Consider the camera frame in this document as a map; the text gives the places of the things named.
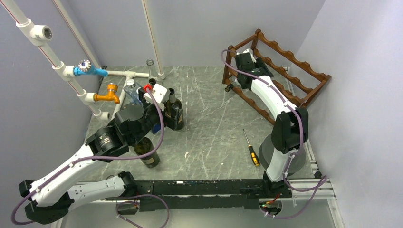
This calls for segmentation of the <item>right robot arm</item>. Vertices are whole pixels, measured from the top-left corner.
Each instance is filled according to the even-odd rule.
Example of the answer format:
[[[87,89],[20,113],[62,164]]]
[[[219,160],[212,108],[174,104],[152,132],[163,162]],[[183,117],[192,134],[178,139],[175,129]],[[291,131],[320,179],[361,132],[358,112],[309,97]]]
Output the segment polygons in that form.
[[[268,180],[262,183],[264,195],[274,197],[287,176],[299,171],[299,163],[304,163],[308,111],[297,107],[280,92],[260,58],[254,58],[246,50],[235,54],[235,62],[241,88],[256,94],[275,118],[270,135],[273,152],[266,168]]]

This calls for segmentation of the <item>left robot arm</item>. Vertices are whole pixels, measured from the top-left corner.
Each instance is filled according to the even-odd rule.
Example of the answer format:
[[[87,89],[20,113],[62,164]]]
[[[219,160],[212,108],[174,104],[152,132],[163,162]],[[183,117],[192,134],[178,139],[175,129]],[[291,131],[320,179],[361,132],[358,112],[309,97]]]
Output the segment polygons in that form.
[[[133,198],[137,185],[127,171],[104,181],[85,185],[78,182],[98,167],[113,160],[125,160],[129,148],[137,145],[154,127],[160,126],[163,131],[168,124],[166,102],[149,97],[141,105],[126,105],[51,173],[36,181],[22,181],[20,205],[24,206],[27,224],[53,223],[75,208],[96,200]]]

